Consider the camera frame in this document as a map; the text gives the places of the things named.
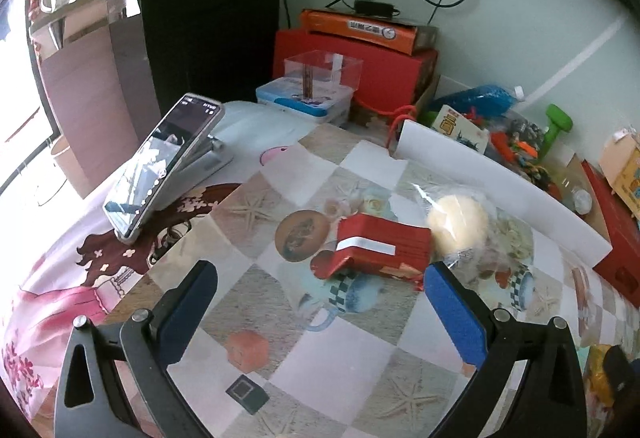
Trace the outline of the round white bun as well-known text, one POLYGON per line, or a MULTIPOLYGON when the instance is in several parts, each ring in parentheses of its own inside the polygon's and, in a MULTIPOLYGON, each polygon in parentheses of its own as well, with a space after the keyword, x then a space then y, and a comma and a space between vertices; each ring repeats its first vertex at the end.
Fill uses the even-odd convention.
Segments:
POLYGON ((460 184, 411 184, 431 231, 432 259, 471 271, 502 266, 498 209, 481 191, 460 184))

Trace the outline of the red cracker pack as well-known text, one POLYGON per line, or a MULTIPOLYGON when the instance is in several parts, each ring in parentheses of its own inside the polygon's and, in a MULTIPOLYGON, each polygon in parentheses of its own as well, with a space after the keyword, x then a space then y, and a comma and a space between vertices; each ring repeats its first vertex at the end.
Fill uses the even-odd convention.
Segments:
POLYGON ((310 270, 319 280, 352 270, 391 277, 421 289, 431 258, 429 228, 356 213, 340 221, 334 250, 322 250, 312 258, 310 270))

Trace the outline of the checkered tablecloth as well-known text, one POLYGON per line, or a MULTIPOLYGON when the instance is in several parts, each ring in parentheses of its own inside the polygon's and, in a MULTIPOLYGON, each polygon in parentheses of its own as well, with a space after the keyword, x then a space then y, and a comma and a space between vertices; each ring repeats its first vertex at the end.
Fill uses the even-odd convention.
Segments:
POLYGON ((321 281, 312 266, 343 219, 423 227, 464 187, 331 126, 216 133, 232 163, 179 204, 178 242, 112 319, 154 305, 206 259, 217 293, 169 374, 212 435, 427 436, 472 376, 431 302, 405 281, 321 281), (226 182, 234 191, 219 193, 226 182))

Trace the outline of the large red gift box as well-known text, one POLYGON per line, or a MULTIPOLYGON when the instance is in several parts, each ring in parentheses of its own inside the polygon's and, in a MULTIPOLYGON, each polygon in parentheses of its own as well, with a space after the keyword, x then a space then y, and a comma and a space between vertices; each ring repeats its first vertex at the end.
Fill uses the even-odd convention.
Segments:
POLYGON ((596 271, 631 305, 638 308, 640 254, 637 221, 592 164, 583 161, 582 170, 596 195, 612 245, 611 253, 596 265, 596 271))

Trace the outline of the white light bulb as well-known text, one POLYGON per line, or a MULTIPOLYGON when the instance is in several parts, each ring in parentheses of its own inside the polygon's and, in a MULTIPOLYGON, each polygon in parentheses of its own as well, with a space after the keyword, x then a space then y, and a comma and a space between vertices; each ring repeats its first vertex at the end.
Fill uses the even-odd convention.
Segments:
POLYGON ((588 215, 592 210, 592 196, 582 187, 574 187, 574 189, 570 190, 570 200, 572 201, 574 212, 579 216, 588 215))

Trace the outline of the smartphone on stand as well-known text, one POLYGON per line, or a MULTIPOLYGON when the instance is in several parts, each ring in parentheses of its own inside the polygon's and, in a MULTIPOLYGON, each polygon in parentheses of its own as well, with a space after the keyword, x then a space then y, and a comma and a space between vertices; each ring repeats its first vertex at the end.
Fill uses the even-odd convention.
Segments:
POLYGON ((119 242, 133 243, 152 213, 232 161, 212 135, 222 118, 224 104, 187 93, 160 120, 105 196, 103 211, 119 242))

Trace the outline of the pile of toys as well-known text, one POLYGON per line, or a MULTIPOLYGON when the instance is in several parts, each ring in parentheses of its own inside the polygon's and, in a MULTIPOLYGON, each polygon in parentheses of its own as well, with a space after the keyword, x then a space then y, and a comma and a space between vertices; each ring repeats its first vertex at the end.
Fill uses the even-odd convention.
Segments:
POLYGON ((536 185, 558 201, 561 192, 549 171, 540 162, 544 132, 521 115, 507 112, 501 116, 482 117, 475 109, 464 114, 466 119, 488 132, 484 154, 521 178, 536 185))

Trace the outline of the card game box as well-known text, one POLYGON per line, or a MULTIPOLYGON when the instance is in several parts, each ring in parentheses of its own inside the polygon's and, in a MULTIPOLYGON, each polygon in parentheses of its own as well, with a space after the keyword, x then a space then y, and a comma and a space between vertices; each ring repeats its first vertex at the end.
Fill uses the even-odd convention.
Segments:
POLYGON ((432 128, 479 154, 484 154, 487 149, 489 131, 480 129, 448 105, 439 109, 432 128))

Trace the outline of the green dumbbell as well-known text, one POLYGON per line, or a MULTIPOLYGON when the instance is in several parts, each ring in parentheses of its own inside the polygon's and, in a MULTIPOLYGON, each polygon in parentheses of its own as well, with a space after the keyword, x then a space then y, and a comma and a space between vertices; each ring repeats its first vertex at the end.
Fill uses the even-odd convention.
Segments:
POLYGON ((573 128, 572 118, 555 104, 550 104, 547 107, 546 116, 548 118, 548 129, 544 132, 544 141, 542 141, 539 152, 540 157, 547 155, 561 132, 570 132, 573 128))

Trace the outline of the orange flat box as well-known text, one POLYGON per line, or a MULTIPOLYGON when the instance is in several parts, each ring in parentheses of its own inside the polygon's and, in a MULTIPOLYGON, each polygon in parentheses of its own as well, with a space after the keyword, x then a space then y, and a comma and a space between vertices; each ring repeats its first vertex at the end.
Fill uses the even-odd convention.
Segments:
POLYGON ((309 8, 300 13, 299 21, 304 31, 367 42, 407 55, 434 49, 438 37, 434 26, 309 8))

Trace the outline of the clear plastic box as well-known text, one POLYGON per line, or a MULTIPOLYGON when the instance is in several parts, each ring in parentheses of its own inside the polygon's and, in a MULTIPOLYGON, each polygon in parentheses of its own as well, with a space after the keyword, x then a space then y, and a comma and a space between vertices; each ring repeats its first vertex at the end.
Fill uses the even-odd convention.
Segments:
POLYGON ((314 50, 284 60, 284 75, 302 85, 303 98, 319 98, 343 88, 352 92, 360 85, 363 61, 341 53, 314 50))

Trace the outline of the black cabinet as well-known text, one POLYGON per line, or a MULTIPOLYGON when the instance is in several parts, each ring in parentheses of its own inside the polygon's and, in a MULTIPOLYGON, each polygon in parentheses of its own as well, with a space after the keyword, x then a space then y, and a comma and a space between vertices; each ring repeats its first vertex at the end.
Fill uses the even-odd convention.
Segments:
POLYGON ((140 0, 163 113, 188 92, 253 102, 272 77, 280 0, 140 0))

